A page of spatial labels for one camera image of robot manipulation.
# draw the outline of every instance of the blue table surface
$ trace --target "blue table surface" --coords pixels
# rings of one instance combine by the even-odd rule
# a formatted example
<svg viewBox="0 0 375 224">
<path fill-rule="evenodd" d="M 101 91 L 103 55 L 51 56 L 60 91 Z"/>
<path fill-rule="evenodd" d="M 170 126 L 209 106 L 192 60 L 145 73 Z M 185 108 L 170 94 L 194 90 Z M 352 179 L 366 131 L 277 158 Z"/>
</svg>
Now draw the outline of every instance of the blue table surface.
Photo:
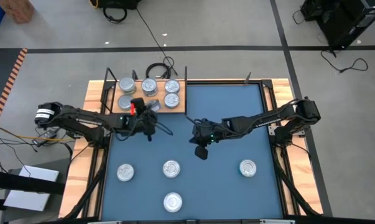
<svg viewBox="0 0 375 224">
<path fill-rule="evenodd" d="M 187 115 L 220 122 L 232 116 L 252 116 L 264 111 L 258 85 L 188 86 Z M 159 121 L 174 132 L 157 130 L 152 142 L 143 134 L 127 141 L 113 138 L 103 195 L 102 221 L 220 220 L 281 218 L 281 206 L 266 127 L 241 139 L 208 146 L 208 159 L 194 155 L 193 124 L 183 114 L 159 114 Z M 256 163 L 254 177 L 243 177 L 239 163 Z M 180 174 L 168 179 L 162 173 L 167 160 L 180 164 Z M 117 178 L 121 164 L 131 164 L 129 182 Z M 167 212 L 164 197 L 176 192 L 182 208 Z"/>
</svg>

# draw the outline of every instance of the workstation table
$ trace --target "workstation table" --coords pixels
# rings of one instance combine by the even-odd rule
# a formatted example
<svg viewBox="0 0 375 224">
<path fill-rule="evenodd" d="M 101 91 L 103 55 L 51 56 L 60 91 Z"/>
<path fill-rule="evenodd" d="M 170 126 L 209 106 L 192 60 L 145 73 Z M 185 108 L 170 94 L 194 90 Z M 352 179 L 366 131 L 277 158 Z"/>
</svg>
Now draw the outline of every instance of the workstation table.
<svg viewBox="0 0 375 224">
<path fill-rule="evenodd" d="M 186 79 L 180 83 L 179 106 L 185 107 L 187 116 L 214 122 L 233 116 L 253 116 L 293 99 L 288 79 L 250 80 L 247 85 L 244 80 L 225 79 Z M 108 98 L 111 90 L 104 91 L 110 86 L 107 77 L 90 81 L 83 109 L 108 113 L 107 107 L 118 113 L 119 93 L 116 90 Z M 193 136 L 193 124 L 185 119 L 184 113 L 178 112 L 165 111 L 158 115 L 159 122 L 172 130 L 173 136 L 157 129 L 152 142 L 141 133 L 123 142 L 112 138 L 108 155 L 102 149 L 86 148 L 70 165 L 59 217 L 67 215 L 79 201 L 102 162 L 106 163 L 106 177 L 96 186 L 80 217 L 99 216 L 102 221 L 171 221 L 304 215 L 275 174 L 272 150 L 278 152 L 285 173 L 292 176 L 300 194 L 316 212 L 322 213 L 312 165 L 305 151 L 288 146 L 287 154 L 280 156 L 281 149 L 270 145 L 268 128 L 264 126 L 241 139 L 208 146 L 208 159 L 202 161 L 194 155 L 196 145 L 188 143 Z M 293 142 L 307 148 L 305 138 L 294 136 Z M 84 139 L 77 140 L 73 155 L 86 145 Z M 254 177 L 239 173 L 238 166 L 243 159 L 256 163 Z M 180 164 L 177 178 L 168 179 L 162 173 L 162 165 L 167 160 Z M 135 176 L 129 182 L 120 182 L 116 171 L 125 163 L 132 164 Z M 164 197 L 171 192 L 183 199 L 182 208 L 175 213 L 167 212 L 163 206 Z"/>
</svg>

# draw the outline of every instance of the cardboard box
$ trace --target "cardboard box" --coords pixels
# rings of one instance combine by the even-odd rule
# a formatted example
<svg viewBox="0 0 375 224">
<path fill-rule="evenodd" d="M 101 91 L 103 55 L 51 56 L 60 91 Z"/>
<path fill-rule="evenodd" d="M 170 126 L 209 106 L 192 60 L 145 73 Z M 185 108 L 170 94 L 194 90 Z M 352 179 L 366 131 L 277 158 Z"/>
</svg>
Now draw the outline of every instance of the cardboard box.
<svg viewBox="0 0 375 224">
<path fill-rule="evenodd" d="M 16 23 L 30 22 L 34 7 L 29 0 L 0 0 L 0 7 Z"/>
</svg>

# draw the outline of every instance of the tin can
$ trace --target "tin can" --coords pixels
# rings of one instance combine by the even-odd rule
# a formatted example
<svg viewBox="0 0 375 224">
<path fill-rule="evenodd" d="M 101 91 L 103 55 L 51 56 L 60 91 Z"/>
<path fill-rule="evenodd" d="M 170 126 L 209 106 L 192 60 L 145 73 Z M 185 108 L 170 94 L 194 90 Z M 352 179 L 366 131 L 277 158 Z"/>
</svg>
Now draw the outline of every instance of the tin can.
<svg viewBox="0 0 375 224">
<path fill-rule="evenodd" d="M 168 212 L 177 212 L 182 207 L 182 197 L 175 192 L 167 194 L 164 198 L 164 207 Z"/>
<path fill-rule="evenodd" d="M 239 171 L 245 177 L 253 177 L 256 173 L 256 165 L 252 160 L 243 160 L 239 164 Z"/>
<path fill-rule="evenodd" d="M 126 182 L 131 180 L 134 174 L 134 169 L 129 164 L 122 164 L 118 167 L 117 176 L 120 181 Z"/>
<path fill-rule="evenodd" d="M 119 88 L 124 92 L 126 95 L 132 95 L 136 92 L 136 84 L 133 78 L 123 78 L 119 81 Z"/>
<path fill-rule="evenodd" d="M 145 96 L 155 96 L 158 93 L 157 81 L 153 78 L 146 78 L 142 82 L 142 89 Z"/>
<path fill-rule="evenodd" d="M 121 110 L 128 111 L 131 109 L 132 96 L 123 95 L 118 99 L 118 106 Z"/>
<path fill-rule="evenodd" d="M 169 109 L 174 109 L 179 105 L 180 98 L 176 93 L 168 93 L 165 95 L 164 103 Z"/>
<path fill-rule="evenodd" d="M 178 93 L 180 90 L 180 84 L 176 80 L 168 80 L 165 83 L 165 90 L 167 93 Z"/>
<path fill-rule="evenodd" d="M 177 177 L 180 173 L 179 163 L 176 161 L 167 161 L 162 167 L 162 172 L 164 172 L 165 176 L 168 178 Z"/>
</svg>

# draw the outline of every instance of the orange and black striped tape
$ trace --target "orange and black striped tape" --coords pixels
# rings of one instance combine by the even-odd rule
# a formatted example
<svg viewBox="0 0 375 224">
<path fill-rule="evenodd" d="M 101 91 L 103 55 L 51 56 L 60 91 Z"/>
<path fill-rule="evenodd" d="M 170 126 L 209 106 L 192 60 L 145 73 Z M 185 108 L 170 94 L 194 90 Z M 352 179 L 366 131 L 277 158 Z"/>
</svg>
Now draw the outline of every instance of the orange and black striped tape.
<svg viewBox="0 0 375 224">
<path fill-rule="evenodd" d="M 22 49 L 20 51 L 19 56 L 17 56 L 16 62 L 9 75 L 9 78 L 7 79 L 6 85 L 2 91 L 2 95 L 0 97 L 0 116 L 2 114 L 3 108 L 5 107 L 6 100 L 9 97 L 9 94 L 11 93 L 14 82 L 16 81 L 16 78 L 19 74 L 19 70 L 21 68 L 21 64 L 24 61 L 26 53 L 27 53 L 27 49 Z"/>
</svg>

